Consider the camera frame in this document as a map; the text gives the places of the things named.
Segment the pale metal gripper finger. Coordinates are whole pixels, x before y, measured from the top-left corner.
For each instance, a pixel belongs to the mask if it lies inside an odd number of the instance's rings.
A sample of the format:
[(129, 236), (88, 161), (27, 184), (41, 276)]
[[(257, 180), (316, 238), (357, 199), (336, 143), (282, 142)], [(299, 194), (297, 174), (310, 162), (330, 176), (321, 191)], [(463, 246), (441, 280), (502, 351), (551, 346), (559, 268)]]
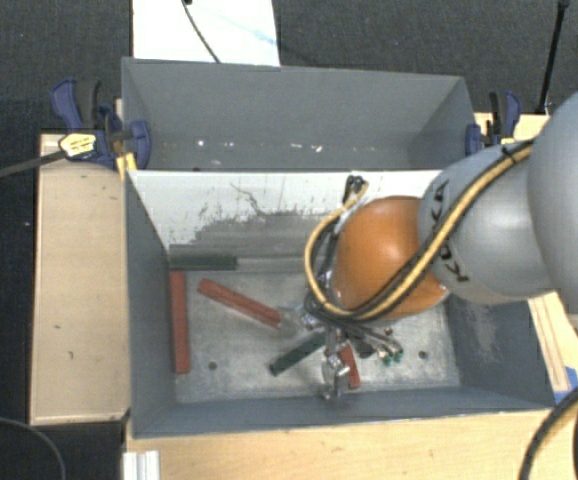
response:
[(304, 332), (311, 332), (313, 324), (310, 322), (302, 305), (295, 307), (277, 307), (280, 314), (279, 332), (281, 337), (293, 337)]
[(326, 356), (322, 363), (323, 387), (320, 397), (324, 400), (338, 398), (348, 391), (350, 367), (339, 356)]

